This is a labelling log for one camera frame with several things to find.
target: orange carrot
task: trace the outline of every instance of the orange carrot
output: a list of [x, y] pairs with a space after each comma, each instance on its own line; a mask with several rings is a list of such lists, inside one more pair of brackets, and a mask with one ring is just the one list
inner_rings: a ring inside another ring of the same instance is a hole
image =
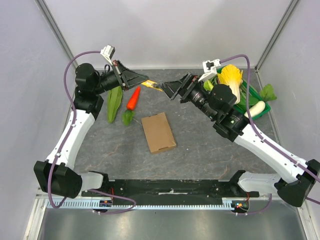
[[138, 99], [140, 94], [140, 86], [136, 88], [134, 93], [132, 94], [128, 104], [126, 105], [126, 109], [133, 111], [137, 105]]

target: small green vegetable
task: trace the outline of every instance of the small green vegetable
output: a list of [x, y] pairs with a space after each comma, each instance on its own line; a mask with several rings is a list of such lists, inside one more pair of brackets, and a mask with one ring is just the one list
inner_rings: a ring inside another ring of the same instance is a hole
[[212, 84], [209, 80], [207, 80], [207, 81], [204, 82], [203, 88], [204, 88], [205, 90], [211, 92], [211, 90], [214, 88], [214, 86], [213, 86], [213, 84]]
[[134, 119], [135, 111], [131, 111], [129, 109], [125, 110], [125, 112], [122, 114], [122, 121], [123, 124], [128, 126], [129, 123]]
[[273, 101], [277, 99], [277, 96], [274, 93], [274, 88], [271, 84], [267, 84], [260, 91], [260, 97], [264, 102]]
[[108, 91], [107, 96], [107, 120], [109, 123], [113, 123], [116, 118], [117, 110], [120, 107], [122, 101], [123, 91], [120, 86], [117, 86]]
[[211, 78], [209, 80], [213, 85], [217, 85], [218, 84], [218, 75], [214, 76], [213, 78]]

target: white bracket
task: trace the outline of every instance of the white bracket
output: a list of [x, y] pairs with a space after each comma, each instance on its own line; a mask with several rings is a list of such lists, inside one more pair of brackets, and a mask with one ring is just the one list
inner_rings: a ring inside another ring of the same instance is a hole
[[110, 64], [110, 66], [112, 66], [113, 64], [111, 59], [115, 51], [116, 49], [113, 46], [108, 45], [108, 46], [105, 46], [100, 52], [100, 54], [106, 59], [106, 61]]
[[215, 59], [213, 61], [204, 61], [202, 62], [202, 67], [203, 67], [203, 71], [204, 74], [202, 74], [202, 76], [199, 78], [199, 82], [200, 81], [207, 81], [211, 78], [213, 78], [215, 75], [217, 75], [217, 67], [220, 67], [220, 59]]
[[251, 173], [246, 171], [241, 175], [238, 185], [245, 192], [259, 192], [260, 194], [277, 194], [277, 189], [274, 184], [279, 182], [280, 175], [275, 174], [262, 174]]
[[89, 189], [99, 189], [102, 185], [104, 176], [100, 173], [90, 171], [90, 172], [81, 174], [81, 178], [82, 178], [82, 186], [80, 191], [82, 192]]

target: brown cardboard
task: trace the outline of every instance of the brown cardboard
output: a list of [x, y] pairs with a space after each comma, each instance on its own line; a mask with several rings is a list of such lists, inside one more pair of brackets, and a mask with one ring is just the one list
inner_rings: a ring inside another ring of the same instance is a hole
[[161, 153], [177, 146], [164, 112], [144, 117], [141, 121], [152, 154]]

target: green basket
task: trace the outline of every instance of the green basket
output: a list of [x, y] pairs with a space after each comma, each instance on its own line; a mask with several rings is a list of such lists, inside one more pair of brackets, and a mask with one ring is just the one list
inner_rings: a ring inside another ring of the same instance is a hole
[[[217, 70], [216, 70], [217, 73], [221, 74], [222, 69], [223, 69], [223, 67], [217, 68]], [[242, 84], [243, 84], [245, 87], [247, 87], [247, 83], [246, 83], [245, 81], [243, 81]], [[262, 101], [262, 100], [263, 100], [262, 97], [259, 95], [259, 93], [257, 93], [251, 86], [250, 86], [250, 88], [249, 88], [249, 93], [250, 93], [253, 97], [255, 97], [256, 99], [258, 99], [259, 101]], [[242, 110], [240, 107], [238, 107], [237, 105], [234, 105], [234, 106], [233, 106], [233, 109], [237, 110], [239, 113], [242, 113], [242, 114], [245, 113], [245, 111], [243, 111], [243, 110]], [[256, 119], [260, 118], [261, 116], [263, 116], [263, 115], [265, 115], [266, 113], [268, 113], [268, 112], [270, 111], [270, 109], [271, 109], [270, 105], [269, 105], [267, 102], [265, 102], [265, 108], [264, 108], [264, 110], [263, 110], [261, 113], [259, 113], [257, 116], [254, 116], [252, 119], [253, 119], [253, 120], [256, 120]]]

